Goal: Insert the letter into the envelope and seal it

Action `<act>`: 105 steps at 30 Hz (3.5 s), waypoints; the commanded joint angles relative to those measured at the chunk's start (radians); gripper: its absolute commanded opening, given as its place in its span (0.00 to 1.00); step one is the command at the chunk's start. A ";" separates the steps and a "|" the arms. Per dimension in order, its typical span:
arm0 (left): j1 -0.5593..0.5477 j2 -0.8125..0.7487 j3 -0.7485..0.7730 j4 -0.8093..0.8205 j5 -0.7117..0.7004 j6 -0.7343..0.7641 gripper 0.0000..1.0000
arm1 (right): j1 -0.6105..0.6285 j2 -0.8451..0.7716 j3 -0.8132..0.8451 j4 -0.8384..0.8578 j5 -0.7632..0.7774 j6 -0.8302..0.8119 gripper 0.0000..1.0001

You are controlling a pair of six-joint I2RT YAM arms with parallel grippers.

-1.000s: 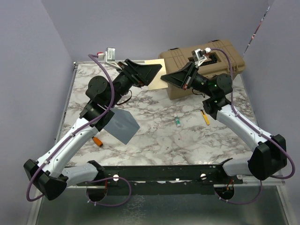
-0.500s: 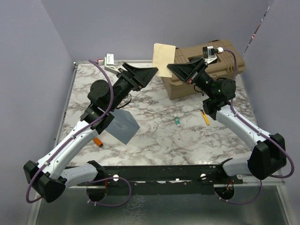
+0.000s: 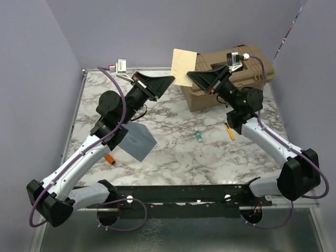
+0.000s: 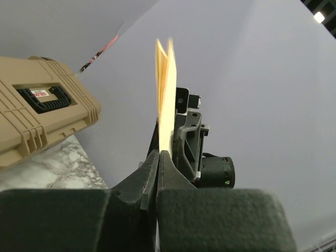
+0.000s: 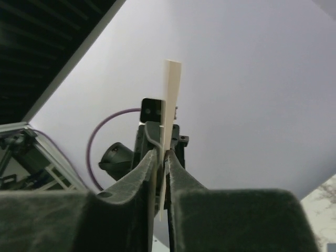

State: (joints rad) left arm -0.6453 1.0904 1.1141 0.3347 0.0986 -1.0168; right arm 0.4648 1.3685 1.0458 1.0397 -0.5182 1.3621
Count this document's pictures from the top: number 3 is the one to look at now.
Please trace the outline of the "grey blue envelope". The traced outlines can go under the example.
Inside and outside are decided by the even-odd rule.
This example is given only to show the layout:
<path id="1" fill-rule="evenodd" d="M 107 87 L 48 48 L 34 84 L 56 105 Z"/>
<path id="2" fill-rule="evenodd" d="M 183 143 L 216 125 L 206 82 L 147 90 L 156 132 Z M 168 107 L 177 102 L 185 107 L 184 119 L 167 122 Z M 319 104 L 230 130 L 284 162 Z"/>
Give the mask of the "grey blue envelope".
<path id="1" fill-rule="evenodd" d="M 133 158 L 142 162 L 156 145 L 156 140 L 148 128 L 140 123 L 129 122 L 123 124 L 128 130 L 119 147 Z"/>

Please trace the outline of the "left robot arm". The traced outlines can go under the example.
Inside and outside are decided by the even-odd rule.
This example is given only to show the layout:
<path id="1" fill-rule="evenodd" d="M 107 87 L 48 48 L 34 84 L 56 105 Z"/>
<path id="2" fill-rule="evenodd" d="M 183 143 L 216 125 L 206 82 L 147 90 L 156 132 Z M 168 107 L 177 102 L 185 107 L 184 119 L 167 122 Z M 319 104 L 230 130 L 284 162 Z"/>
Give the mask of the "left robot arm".
<path id="1" fill-rule="evenodd" d="M 116 91 L 104 92 L 96 108 L 99 120 L 91 129 L 80 148 L 58 169 L 42 181 L 31 180 L 27 194 L 32 209 L 29 225 L 39 227 L 49 223 L 62 225 L 77 210 L 90 205 L 110 207 L 116 200 L 116 188 L 106 180 L 93 186 L 75 188 L 77 182 L 101 158 L 109 154 L 126 137 L 125 125 L 145 103 L 157 101 L 173 83 L 173 76 L 149 77 L 135 72 L 129 79 L 132 88 L 123 94 L 115 79 L 106 74 Z"/>

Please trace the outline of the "cream paper letter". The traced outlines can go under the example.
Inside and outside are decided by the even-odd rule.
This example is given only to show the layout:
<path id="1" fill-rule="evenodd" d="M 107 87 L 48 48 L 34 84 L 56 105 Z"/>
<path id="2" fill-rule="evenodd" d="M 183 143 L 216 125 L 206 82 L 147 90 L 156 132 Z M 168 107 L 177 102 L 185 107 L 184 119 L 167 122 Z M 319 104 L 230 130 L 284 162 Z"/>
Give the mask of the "cream paper letter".
<path id="1" fill-rule="evenodd" d="M 171 75 L 175 78 L 173 84 L 182 87 L 192 87 L 193 81 L 187 76 L 195 70 L 197 52 L 173 49 Z"/>

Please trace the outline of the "green white glue stick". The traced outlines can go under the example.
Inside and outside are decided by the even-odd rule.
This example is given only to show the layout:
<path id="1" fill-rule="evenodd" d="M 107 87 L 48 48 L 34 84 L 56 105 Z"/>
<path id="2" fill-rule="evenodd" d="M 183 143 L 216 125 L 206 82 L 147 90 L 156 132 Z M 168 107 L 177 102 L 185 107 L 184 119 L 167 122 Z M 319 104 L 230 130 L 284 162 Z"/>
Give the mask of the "green white glue stick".
<path id="1" fill-rule="evenodd" d="M 195 128 L 195 134 L 196 134 L 198 142 L 202 142 L 203 141 L 202 135 L 201 135 L 201 133 L 200 133 L 200 131 L 199 131 L 198 128 Z"/>

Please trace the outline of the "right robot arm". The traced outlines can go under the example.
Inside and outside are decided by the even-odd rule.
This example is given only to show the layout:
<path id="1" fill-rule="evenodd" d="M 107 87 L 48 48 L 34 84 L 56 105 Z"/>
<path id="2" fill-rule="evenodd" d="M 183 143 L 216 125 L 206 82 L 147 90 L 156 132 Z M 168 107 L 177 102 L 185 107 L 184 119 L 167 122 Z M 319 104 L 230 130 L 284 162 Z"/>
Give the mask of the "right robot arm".
<path id="1" fill-rule="evenodd" d="M 229 127 L 252 140 L 280 166 L 278 176 L 257 178 L 241 192 L 246 205 L 254 205 L 260 197 L 283 196 L 295 201 L 321 183 L 318 155 L 286 141 L 267 127 L 257 112 L 263 107 L 263 91 L 256 88 L 238 89 L 231 81 L 232 71 L 222 65 L 208 71 L 189 71 L 187 76 L 209 95 L 217 95 L 232 107 L 227 113 Z"/>

